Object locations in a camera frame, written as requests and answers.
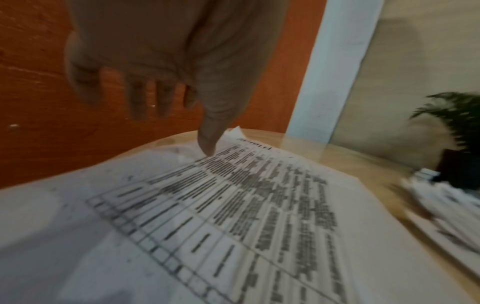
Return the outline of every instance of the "table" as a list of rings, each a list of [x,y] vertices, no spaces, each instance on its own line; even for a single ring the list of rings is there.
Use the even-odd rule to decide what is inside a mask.
[[[287,150],[311,161],[357,177],[423,245],[425,250],[440,264],[444,271],[450,274],[476,302],[480,303],[480,280],[439,249],[406,217],[406,209],[412,210],[421,216],[428,216],[425,211],[417,206],[413,198],[400,187],[400,179],[408,177],[413,171],[411,168],[346,148],[291,138],[281,133],[250,129],[243,129],[242,131],[252,140]],[[181,144],[193,141],[196,138],[196,131],[185,132],[137,147],[117,157],[132,155],[142,150],[159,146]]]

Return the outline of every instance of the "potted plant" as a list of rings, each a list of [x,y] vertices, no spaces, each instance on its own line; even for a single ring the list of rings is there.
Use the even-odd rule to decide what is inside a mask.
[[[445,149],[434,181],[448,181],[453,187],[480,187],[480,95],[445,92],[427,96],[432,99],[415,110],[410,118],[430,114],[441,119],[455,139],[459,150]]]

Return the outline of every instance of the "beige wall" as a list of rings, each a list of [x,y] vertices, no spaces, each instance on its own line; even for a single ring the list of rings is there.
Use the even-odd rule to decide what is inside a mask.
[[[480,1],[385,0],[331,141],[434,167],[452,139],[433,118],[408,118],[444,91],[480,91]]]

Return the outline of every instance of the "stack of papers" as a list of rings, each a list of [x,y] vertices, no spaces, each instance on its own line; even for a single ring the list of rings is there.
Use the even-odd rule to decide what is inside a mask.
[[[356,178],[225,134],[0,191],[1,303],[472,303]]]
[[[480,277],[480,200],[446,182],[411,178],[403,185],[433,215],[429,221],[408,212],[412,222]]]

